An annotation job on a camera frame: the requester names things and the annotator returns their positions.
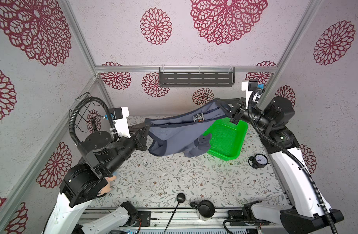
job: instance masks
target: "clothing label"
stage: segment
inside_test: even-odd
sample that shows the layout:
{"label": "clothing label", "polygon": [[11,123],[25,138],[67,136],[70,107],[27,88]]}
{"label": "clothing label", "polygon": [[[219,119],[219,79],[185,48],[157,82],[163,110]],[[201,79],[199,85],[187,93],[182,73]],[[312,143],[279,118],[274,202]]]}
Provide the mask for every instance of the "clothing label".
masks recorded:
{"label": "clothing label", "polygon": [[193,122],[202,122],[204,120],[204,113],[193,115]]}

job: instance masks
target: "black cable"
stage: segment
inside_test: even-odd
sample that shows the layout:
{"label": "black cable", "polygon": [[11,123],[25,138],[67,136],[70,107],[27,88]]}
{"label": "black cable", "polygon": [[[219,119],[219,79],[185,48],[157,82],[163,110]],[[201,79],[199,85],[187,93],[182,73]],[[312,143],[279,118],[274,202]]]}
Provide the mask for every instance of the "black cable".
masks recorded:
{"label": "black cable", "polygon": [[229,234],[233,234],[227,227],[226,227],[226,223],[228,222],[242,222],[242,223],[262,223],[262,222],[267,222],[266,220],[259,220],[259,221],[248,221],[248,220],[240,220],[240,219],[225,219],[223,221],[223,227],[224,229],[229,233]]}
{"label": "black cable", "polygon": [[57,205],[57,203],[54,204],[52,211],[50,211],[49,217],[47,218],[47,220],[46,220],[46,222],[45,222],[45,226],[44,226],[44,230],[42,231],[42,234],[45,234],[46,225],[48,224],[49,218],[50,218],[50,216],[51,216],[52,213],[53,213],[53,210],[54,210],[54,208],[55,208],[55,205]]}
{"label": "black cable", "polygon": [[96,126],[96,120],[94,118],[95,117],[91,118],[91,125],[92,125],[93,132],[97,132],[98,129],[97,129],[97,126]]}
{"label": "black cable", "polygon": [[262,89],[260,88],[257,88],[255,89],[251,95],[250,95],[250,98],[249,98],[249,101],[248,101],[248,116],[249,116],[249,119],[250,119],[250,123],[251,125],[253,126],[253,128],[256,130],[256,132],[261,136],[261,138],[265,139],[266,141],[268,141],[270,144],[274,145],[276,148],[280,149],[283,153],[285,153],[286,155],[288,155],[299,167],[300,169],[303,171],[303,173],[305,174],[306,178],[308,179],[316,197],[317,197],[317,200],[319,202],[319,205],[321,206],[322,210],[323,210],[323,213],[324,213],[324,216],[326,217],[326,220],[331,228],[331,231],[333,234],[338,234],[338,231],[335,227],[335,224],[333,223],[333,220],[330,216],[330,214],[328,213],[328,210],[326,208],[326,205],[324,204],[324,201],[322,199],[322,195],[321,193],[319,192],[319,189],[317,187],[317,185],[315,184],[312,176],[310,175],[309,171],[306,169],[306,167],[303,165],[302,162],[300,162],[293,154],[291,154],[288,150],[286,150],[283,146],[281,146],[279,143],[277,143],[276,141],[274,141],[273,139],[271,139],[270,137],[266,136],[256,125],[256,123],[254,122],[253,120],[253,116],[252,116],[252,109],[251,109],[251,106],[252,106],[252,103],[253,103],[253,97],[255,96],[256,93],[259,93],[261,94],[262,93]]}
{"label": "black cable", "polygon": [[113,132],[116,133],[116,129],[113,123],[113,120],[111,118],[111,114],[109,111],[109,108],[107,107],[106,103],[101,100],[98,97],[87,97],[85,99],[83,99],[81,102],[79,102],[79,104],[74,108],[73,112],[71,113],[70,119],[69,119],[69,133],[70,133],[70,137],[71,139],[74,141],[74,143],[76,145],[80,144],[80,140],[79,138],[76,136],[75,133],[75,121],[76,121],[76,117],[78,116],[80,110],[89,102],[98,102],[99,104],[101,104],[101,106],[104,108],[105,112],[106,112],[106,116],[107,119],[109,121],[109,124],[111,126],[111,128],[113,129]]}

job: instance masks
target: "black mug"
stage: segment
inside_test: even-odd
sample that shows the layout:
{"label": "black mug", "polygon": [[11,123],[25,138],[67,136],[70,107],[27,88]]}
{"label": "black mug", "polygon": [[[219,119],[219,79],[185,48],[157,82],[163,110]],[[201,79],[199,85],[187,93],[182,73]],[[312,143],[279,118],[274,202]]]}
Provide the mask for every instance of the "black mug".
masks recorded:
{"label": "black mug", "polygon": [[197,210],[197,217],[203,221],[213,217],[215,213],[214,204],[209,200],[202,200],[200,203],[191,202],[189,205]]}

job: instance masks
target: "gray garment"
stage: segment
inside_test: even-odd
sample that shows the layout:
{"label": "gray garment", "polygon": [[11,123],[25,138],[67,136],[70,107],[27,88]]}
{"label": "gray garment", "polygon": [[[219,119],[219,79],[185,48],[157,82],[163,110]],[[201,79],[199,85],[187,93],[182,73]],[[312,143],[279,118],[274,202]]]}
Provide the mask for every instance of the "gray garment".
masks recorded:
{"label": "gray garment", "polygon": [[[216,104],[218,98],[210,101],[197,110],[164,119],[145,119],[150,124],[149,136],[153,143],[149,147],[149,153],[155,156],[167,156],[184,152],[194,143],[217,119],[227,117]],[[204,121],[194,122],[193,116],[203,114]]]}
{"label": "gray garment", "polygon": [[190,146],[193,146],[193,148],[186,149],[184,151],[184,156],[188,158],[192,158],[206,153],[211,148],[210,139],[211,139],[211,134],[207,134],[206,136],[201,135],[193,142],[193,144],[190,144]]}

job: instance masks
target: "black ladle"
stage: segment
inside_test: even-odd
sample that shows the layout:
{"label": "black ladle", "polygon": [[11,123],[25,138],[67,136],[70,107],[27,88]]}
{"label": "black ladle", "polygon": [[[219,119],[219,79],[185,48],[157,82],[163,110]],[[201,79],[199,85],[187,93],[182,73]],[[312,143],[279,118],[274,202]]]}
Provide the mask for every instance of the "black ladle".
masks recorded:
{"label": "black ladle", "polygon": [[179,204],[185,202],[185,194],[181,192],[180,194],[178,194],[178,195],[176,196],[176,200],[178,201],[178,204],[177,204],[177,206],[176,206],[174,212],[172,213],[172,216],[171,216],[171,218],[170,218],[170,221],[168,222],[168,224],[167,224],[167,226],[166,226],[166,229],[165,229],[165,231],[163,232],[163,234],[165,234],[165,232],[166,232],[166,230],[167,230],[167,228],[168,228],[168,226],[169,226],[169,224],[170,224],[172,218],[174,217],[175,211],[176,211],[176,209],[178,208]]}

